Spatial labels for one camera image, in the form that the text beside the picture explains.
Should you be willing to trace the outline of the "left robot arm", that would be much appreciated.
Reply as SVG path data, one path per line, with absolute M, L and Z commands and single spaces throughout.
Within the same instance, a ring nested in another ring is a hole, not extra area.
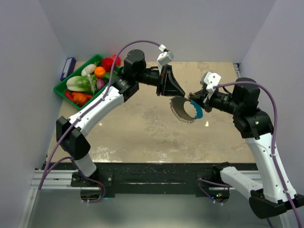
M 105 91 L 75 115 L 57 120 L 57 141 L 72 157 L 82 172 L 82 182 L 87 186 L 97 184 L 98 174 L 89 155 L 91 146 L 86 136 L 110 111 L 131 98 L 139 90 L 139 84 L 156 87 L 158 96 L 185 96 L 169 64 L 173 58 L 172 52 L 165 50 L 158 56 L 157 66 L 147 68 L 144 52 L 139 49 L 131 50 L 124 59 L 122 71 L 114 77 Z

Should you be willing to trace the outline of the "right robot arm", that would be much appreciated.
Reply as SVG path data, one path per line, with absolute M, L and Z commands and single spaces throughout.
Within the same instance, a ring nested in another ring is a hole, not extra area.
M 303 206 L 304 197 L 290 183 L 283 168 L 277 146 L 277 109 L 273 105 L 274 120 L 258 108 L 260 91 L 265 88 L 250 78 L 231 83 L 232 93 L 223 93 L 216 79 L 203 79 L 202 89 L 189 96 L 206 112 L 218 109 L 233 115 L 233 123 L 250 148 L 258 168 L 261 183 L 248 178 L 228 162 L 213 167 L 214 185 L 231 186 L 245 196 L 253 213 L 268 219 Z

